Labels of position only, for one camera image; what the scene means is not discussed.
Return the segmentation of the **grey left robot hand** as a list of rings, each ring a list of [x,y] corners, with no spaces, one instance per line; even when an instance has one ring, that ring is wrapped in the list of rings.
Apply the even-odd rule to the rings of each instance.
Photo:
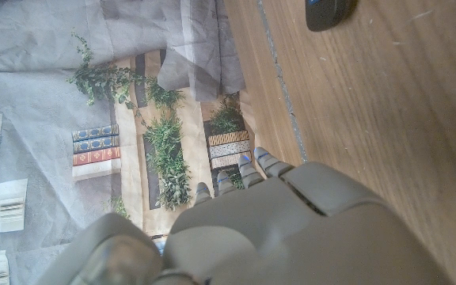
[[[445,269],[380,196],[319,162],[258,147],[237,189],[218,175],[163,247],[118,214],[83,230],[41,284],[449,284]]]

